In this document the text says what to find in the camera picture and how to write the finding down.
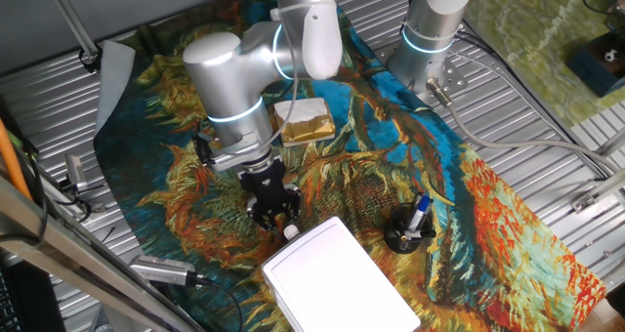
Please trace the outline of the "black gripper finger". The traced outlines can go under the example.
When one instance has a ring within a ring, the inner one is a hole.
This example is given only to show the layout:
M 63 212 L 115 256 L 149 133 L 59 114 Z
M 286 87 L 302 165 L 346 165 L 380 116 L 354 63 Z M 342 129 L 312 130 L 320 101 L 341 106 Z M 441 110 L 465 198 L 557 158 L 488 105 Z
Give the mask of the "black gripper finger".
M 273 229 L 273 217 L 269 216 L 265 209 L 258 205 L 252 205 L 247 208 L 248 217 L 264 230 Z
M 283 213 L 286 217 L 286 221 L 288 223 L 294 223 L 296 220 L 300 218 L 300 203 L 301 196 L 299 194 L 288 194 L 286 197 L 286 202 L 283 206 Z

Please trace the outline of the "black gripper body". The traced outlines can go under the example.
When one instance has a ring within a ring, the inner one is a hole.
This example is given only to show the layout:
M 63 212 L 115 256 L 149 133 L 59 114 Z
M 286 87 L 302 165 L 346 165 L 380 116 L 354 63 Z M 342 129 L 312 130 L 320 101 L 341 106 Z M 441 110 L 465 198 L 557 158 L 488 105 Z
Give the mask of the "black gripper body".
M 283 178 L 286 169 L 281 159 L 263 159 L 255 163 L 242 165 L 239 180 L 245 190 L 252 193 L 247 208 L 258 204 L 268 215 L 283 213 L 283 206 L 288 194 L 299 194 L 291 184 L 285 184 Z

